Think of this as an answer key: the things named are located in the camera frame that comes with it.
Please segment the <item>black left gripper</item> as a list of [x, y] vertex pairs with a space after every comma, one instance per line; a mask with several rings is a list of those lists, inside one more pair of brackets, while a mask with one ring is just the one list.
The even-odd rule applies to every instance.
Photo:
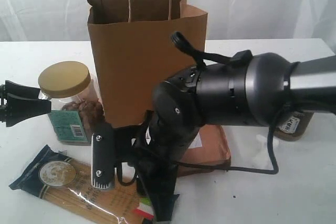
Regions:
[[39, 99], [39, 94], [39, 88], [6, 80], [1, 85], [1, 122], [12, 127], [26, 119], [50, 113], [51, 102]]

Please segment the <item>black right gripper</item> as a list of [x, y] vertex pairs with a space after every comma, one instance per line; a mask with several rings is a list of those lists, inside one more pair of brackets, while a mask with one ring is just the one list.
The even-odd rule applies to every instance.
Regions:
[[170, 223], [179, 194], [175, 194], [177, 167], [200, 130], [199, 113], [146, 111], [138, 125], [112, 128], [98, 124], [91, 141], [91, 185], [110, 190], [140, 181], [156, 223]]

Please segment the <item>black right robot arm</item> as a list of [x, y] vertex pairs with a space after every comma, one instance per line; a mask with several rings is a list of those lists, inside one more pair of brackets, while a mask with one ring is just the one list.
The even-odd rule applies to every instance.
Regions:
[[106, 190], [122, 182], [122, 163], [135, 169], [149, 198], [155, 223], [172, 219], [181, 158], [203, 125], [264, 126], [272, 169], [240, 171], [276, 174], [273, 137], [294, 111], [335, 112], [335, 57], [289, 62], [275, 53], [231, 58], [199, 53], [196, 65], [158, 84], [153, 110], [139, 125], [100, 124], [92, 135], [91, 184]]

